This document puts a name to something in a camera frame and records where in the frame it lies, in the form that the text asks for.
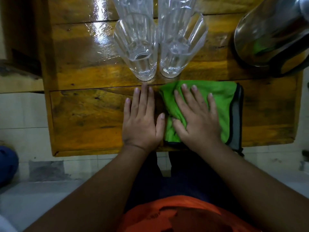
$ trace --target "forearm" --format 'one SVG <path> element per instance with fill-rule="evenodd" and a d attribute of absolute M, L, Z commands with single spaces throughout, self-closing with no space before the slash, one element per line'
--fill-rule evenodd
<path fill-rule="evenodd" d="M 113 161 L 40 217 L 26 231 L 114 229 L 146 157 L 139 148 L 123 148 Z"/>
<path fill-rule="evenodd" d="M 309 199 L 250 164 L 229 147 L 200 156 L 220 175 L 238 202 L 265 231 L 307 231 Z"/>

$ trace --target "finger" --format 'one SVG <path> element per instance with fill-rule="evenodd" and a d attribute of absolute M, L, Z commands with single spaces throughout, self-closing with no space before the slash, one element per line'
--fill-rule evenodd
<path fill-rule="evenodd" d="M 182 90 L 183 96 L 186 99 L 186 102 L 187 102 L 188 106 L 191 108 L 191 110 L 194 111 L 195 113 L 199 112 L 200 107 L 199 107 L 197 101 L 195 100 L 195 98 L 193 97 L 192 93 L 189 91 L 187 85 L 182 84 L 181 90 Z"/>
<path fill-rule="evenodd" d="M 141 97 L 139 99 L 138 115 L 145 116 L 147 108 L 148 88 L 146 83 L 141 84 Z"/>
<path fill-rule="evenodd" d="M 130 118 L 130 104 L 131 104 L 131 99 L 126 98 L 125 101 L 125 107 L 123 108 L 123 123 L 125 124 L 126 122 L 128 122 L 129 118 Z"/>
<path fill-rule="evenodd" d="M 207 104 L 203 98 L 203 95 L 200 93 L 196 85 L 191 87 L 192 92 L 194 94 L 195 100 L 197 101 L 198 105 L 204 112 L 208 112 Z"/>
<path fill-rule="evenodd" d="M 212 93 L 210 93 L 207 96 L 207 101 L 210 106 L 210 113 L 212 117 L 218 119 L 217 105 L 216 105 L 216 102 L 214 101 L 214 96 Z"/>
<path fill-rule="evenodd" d="M 154 113 L 155 113 L 155 94 L 153 89 L 149 87 L 146 116 L 154 116 Z"/>
<path fill-rule="evenodd" d="M 133 99 L 132 99 L 132 105 L 131 105 L 131 116 L 132 117 L 136 117 L 138 113 L 139 94 L 140 94 L 139 88 L 135 88 Z"/>
<path fill-rule="evenodd" d="M 161 113 L 157 118 L 156 124 L 156 137 L 158 141 L 161 141 L 164 137 L 164 128 L 165 128 L 165 114 Z"/>
<path fill-rule="evenodd" d="M 180 94 L 179 94 L 179 92 L 177 90 L 174 91 L 174 96 L 175 96 L 175 101 L 176 101 L 176 103 L 177 103 L 181 113 L 183 114 L 183 116 L 187 120 L 189 118 L 190 114 L 192 113 L 192 110 L 185 103 L 185 101 L 180 96 Z"/>
<path fill-rule="evenodd" d="M 180 120 L 172 118 L 173 127 L 181 140 L 188 134 Z"/>

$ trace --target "orange shirt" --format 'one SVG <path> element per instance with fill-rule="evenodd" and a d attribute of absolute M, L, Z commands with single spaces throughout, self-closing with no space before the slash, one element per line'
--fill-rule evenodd
<path fill-rule="evenodd" d="M 199 199 L 177 195 L 138 205 L 123 215 L 117 232 L 260 231 L 234 214 Z"/>

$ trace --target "hand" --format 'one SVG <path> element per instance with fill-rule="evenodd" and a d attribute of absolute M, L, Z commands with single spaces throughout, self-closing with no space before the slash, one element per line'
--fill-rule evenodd
<path fill-rule="evenodd" d="M 124 146 L 135 146 L 147 154 L 153 151 L 163 139 L 165 115 L 161 113 L 155 125 L 155 96 L 147 84 L 134 89 L 132 106 L 131 100 L 126 99 L 122 126 L 122 141 Z"/>
<path fill-rule="evenodd" d="M 181 121 L 175 118 L 173 118 L 173 127 L 183 143 L 198 154 L 211 148 L 214 144 L 222 144 L 217 107 L 212 94 L 207 97 L 210 105 L 209 110 L 195 85 L 191 88 L 194 97 L 186 84 L 181 86 L 181 90 L 187 103 L 177 90 L 174 91 L 174 95 L 176 103 L 186 119 L 187 128 L 184 128 Z"/>

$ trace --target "fingernail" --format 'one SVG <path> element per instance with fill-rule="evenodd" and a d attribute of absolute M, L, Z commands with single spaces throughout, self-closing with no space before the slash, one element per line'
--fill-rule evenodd
<path fill-rule="evenodd" d="M 197 91 L 196 85 L 193 85 L 193 86 L 191 87 L 191 89 L 192 89 L 193 91 Z"/>

